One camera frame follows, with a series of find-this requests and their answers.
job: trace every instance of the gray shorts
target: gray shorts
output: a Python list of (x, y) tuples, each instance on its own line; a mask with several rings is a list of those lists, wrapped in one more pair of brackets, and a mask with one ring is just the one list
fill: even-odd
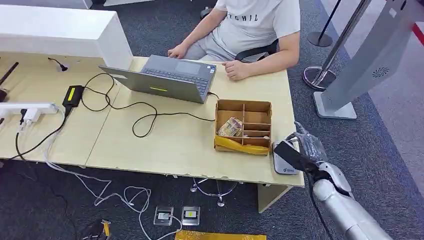
[(233, 61), (236, 56), (219, 46), (212, 37), (212, 33), (193, 43), (183, 59), (202, 61)]

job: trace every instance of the white t-shirt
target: white t-shirt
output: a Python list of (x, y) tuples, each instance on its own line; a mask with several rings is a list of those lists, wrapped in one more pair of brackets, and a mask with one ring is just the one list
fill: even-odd
[(218, 0), (215, 8), (227, 16), (212, 37), (233, 55), (301, 29), (299, 0)]

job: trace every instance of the stanchion base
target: stanchion base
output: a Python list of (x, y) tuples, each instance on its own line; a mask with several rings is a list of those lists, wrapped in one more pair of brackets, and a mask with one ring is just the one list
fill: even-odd
[(321, 69), (322, 67), (320, 66), (308, 66), (303, 71), (302, 79), (309, 87), (319, 91), (325, 91), (327, 87), (331, 83), (333, 83), (337, 76), (334, 72), (328, 70), (324, 79), (318, 85), (313, 85), (312, 82), (314, 81), (315, 77), (320, 73)]
[(321, 35), (321, 32), (317, 32), (317, 31), (310, 32), (307, 35), (307, 40), (312, 45), (315, 45), (318, 47), (328, 47), (331, 44), (333, 44), (333, 39), (330, 36), (324, 33), (320, 39), (320, 35)]
[(357, 113), (355, 112), (354, 106), (351, 102), (344, 105), (337, 111), (326, 111), (324, 108), (323, 100), (321, 99), (321, 94), (323, 94), (321, 91), (316, 91), (313, 93), (313, 100), (315, 102), (316, 113), (318, 116), (326, 119), (357, 119)]

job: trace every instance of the laptop keyboard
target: laptop keyboard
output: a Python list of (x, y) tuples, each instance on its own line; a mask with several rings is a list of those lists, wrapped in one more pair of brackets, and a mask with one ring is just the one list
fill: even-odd
[(150, 75), (155, 75), (159, 77), (166, 77), (170, 79), (183, 80), (183, 81), (195, 83), (201, 95), (205, 94), (206, 87), (208, 86), (208, 80), (202, 77), (188, 76), (188, 75), (183, 75), (181, 73), (167, 72), (167, 71), (156, 70), (151, 68), (143, 68), (141, 72), (144, 74), (150, 74)]

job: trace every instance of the red stripe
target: red stripe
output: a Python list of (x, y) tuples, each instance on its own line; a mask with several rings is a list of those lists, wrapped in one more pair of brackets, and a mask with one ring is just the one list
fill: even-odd
[(420, 28), (418, 27), (418, 25), (416, 23), (412, 27), (412, 32), (415, 34), (415, 36), (418, 38), (418, 40), (424, 46), (424, 33), (420, 30)]

